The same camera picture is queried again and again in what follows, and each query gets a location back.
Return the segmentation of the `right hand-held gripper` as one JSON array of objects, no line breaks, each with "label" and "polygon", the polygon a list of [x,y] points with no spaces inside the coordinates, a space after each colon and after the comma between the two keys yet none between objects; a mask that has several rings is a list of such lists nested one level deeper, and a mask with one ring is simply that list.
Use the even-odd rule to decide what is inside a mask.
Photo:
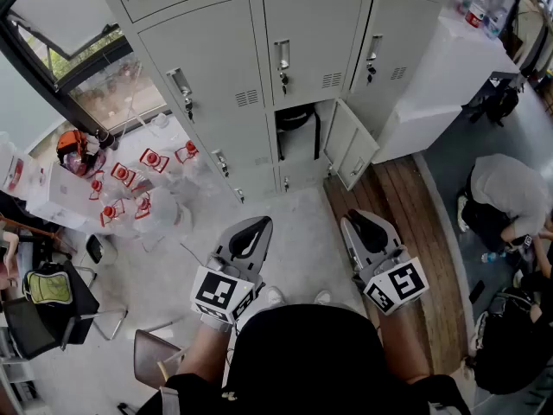
[{"label": "right hand-held gripper", "polygon": [[[355,271],[384,260],[402,246],[396,228],[389,221],[365,210],[349,209],[340,220],[340,230]],[[372,276],[362,293],[389,316],[416,301],[428,289],[420,260],[414,257]]]}]

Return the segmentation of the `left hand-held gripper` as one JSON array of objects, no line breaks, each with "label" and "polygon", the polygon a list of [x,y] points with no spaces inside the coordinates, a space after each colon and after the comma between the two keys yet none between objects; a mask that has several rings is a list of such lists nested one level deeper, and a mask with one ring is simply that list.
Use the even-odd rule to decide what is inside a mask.
[{"label": "left hand-held gripper", "polygon": [[260,275],[273,233],[269,216],[228,227],[205,265],[200,265],[190,294],[191,310],[223,323],[236,323],[264,287]]}]

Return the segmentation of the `locker door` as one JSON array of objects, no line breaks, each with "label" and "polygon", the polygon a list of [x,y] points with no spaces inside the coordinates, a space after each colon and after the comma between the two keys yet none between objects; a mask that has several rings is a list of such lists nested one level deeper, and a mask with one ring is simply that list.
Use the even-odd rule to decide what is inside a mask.
[{"label": "locker door", "polygon": [[379,150],[377,141],[342,99],[335,99],[323,154],[329,170],[351,191]]}]

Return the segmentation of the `grey metal locker cabinet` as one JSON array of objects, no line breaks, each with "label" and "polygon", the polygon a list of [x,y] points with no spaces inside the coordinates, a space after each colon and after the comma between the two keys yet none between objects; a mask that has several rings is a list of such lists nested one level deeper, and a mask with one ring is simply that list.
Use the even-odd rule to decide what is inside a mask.
[{"label": "grey metal locker cabinet", "polygon": [[[238,201],[234,189],[242,189],[244,203],[285,193],[285,176],[291,191],[334,175],[322,148],[335,99],[378,142],[446,2],[105,1],[172,113]],[[369,85],[368,63],[376,68]],[[321,118],[318,160],[314,117],[294,131],[276,128],[277,111],[306,104]]]}]

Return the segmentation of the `person's left forearm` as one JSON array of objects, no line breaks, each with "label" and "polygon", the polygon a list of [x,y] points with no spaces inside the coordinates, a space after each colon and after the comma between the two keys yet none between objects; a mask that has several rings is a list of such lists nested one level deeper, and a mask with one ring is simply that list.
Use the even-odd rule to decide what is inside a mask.
[{"label": "person's left forearm", "polygon": [[211,316],[202,316],[198,333],[177,373],[195,374],[210,384],[221,386],[231,334],[231,324]]}]

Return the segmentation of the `person's right forearm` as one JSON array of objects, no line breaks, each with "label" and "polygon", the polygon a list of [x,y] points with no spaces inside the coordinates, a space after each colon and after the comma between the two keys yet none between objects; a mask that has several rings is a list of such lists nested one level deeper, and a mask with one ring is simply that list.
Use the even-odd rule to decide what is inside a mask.
[{"label": "person's right forearm", "polygon": [[405,305],[388,316],[378,314],[387,367],[394,376],[408,384],[431,375],[411,308],[412,305]]}]

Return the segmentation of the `person's left white shoe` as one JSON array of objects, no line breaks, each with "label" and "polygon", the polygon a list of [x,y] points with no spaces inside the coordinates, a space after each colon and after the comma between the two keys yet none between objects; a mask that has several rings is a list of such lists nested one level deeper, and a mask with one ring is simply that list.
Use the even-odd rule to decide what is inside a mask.
[{"label": "person's left white shoe", "polygon": [[275,286],[271,286],[265,292],[266,303],[269,308],[282,307],[287,304],[283,293]]}]

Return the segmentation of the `person's black shirt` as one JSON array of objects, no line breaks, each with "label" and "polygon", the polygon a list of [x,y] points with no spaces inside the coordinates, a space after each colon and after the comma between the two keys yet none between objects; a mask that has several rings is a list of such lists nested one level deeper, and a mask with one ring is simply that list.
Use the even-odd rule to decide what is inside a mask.
[{"label": "person's black shirt", "polygon": [[221,386],[171,376],[137,415],[471,415],[454,379],[408,384],[387,367],[379,322],[315,303],[268,308],[232,337]]}]

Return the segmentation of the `white trash bin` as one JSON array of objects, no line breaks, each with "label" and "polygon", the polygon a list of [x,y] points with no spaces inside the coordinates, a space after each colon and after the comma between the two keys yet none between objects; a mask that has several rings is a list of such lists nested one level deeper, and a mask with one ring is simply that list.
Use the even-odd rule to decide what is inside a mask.
[{"label": "white trash bin", "polygon": [[90,234],[86,238],[86,253],[95,265],[114,265],[118,251],[111,241],[101,234]]}]

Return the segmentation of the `white cardboard box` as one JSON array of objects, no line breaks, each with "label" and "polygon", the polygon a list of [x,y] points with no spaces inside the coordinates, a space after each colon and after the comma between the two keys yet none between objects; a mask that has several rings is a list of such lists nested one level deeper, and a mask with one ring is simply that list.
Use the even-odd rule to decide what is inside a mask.
[{"label": "white cardboard box", "polygon": [[89,199],[91,184],[64,169],[50,163],[42,182],[35,185],[26,210],[35,217],[57,225],[92,234],[109,234],[100,223],[102,205]]}]

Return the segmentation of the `black mesh office chair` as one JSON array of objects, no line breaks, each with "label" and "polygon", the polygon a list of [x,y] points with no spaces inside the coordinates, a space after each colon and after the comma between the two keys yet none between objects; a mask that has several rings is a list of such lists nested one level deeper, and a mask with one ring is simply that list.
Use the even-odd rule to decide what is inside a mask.
[{"label": "black mesh office chair", "polygon": [[[91,290],[97,273],[91,268],[80,267],[79,274]],[[61,349],[60,344],[43,325],[36,310],[36,304],[25,297],[5,302],[3,313],[16,349],[24,359],[31,360],[49,350]],[[91,328],[96,328],[105,340],[111,341],[117,335],[127,315],[126,308],[102,310],[99,304],[97,313],[85,316],[85,319],[93,318]]]}]

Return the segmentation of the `clear jug with red label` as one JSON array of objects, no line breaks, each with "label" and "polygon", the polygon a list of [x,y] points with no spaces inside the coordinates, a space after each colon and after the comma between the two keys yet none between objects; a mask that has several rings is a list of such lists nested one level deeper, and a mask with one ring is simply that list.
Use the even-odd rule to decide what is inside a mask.
[{"label": "clear jug with red label", "polygon": [[11,143],[9,134],[0,131],[0,191],[28,201],[41,185],[44,169],[31,156]]}]

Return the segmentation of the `water bottle with blue label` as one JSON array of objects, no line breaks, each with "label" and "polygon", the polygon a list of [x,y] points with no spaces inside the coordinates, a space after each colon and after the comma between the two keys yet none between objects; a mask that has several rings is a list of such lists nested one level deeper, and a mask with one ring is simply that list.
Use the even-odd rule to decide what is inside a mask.
[{"label": "water bottle with blue label", "polygon": [[504,6],[500,6],[493,10],[489,10],[484,18],[484,33],[491,39],[496,39],[503,27],[508,16],[508,10]]}]

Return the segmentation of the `water bottle with red label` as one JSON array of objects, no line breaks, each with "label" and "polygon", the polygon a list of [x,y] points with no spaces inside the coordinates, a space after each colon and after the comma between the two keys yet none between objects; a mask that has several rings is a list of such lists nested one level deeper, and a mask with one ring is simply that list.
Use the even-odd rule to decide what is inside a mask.
[{"label": "water bottle with red label", "polygon": [[465,21],[474,28],[478,28],[484,19],[490,0],[472,0],[465,15]]}]

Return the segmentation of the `black window frame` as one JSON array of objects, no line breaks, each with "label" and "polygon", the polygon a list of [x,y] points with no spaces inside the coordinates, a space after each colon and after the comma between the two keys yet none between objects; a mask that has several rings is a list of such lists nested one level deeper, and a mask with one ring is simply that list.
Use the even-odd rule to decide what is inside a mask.
[{"label": "black window frame", "polygon": [[112,138],[170,112],[105,0],[0,0],[0,52],[84,132]]}]

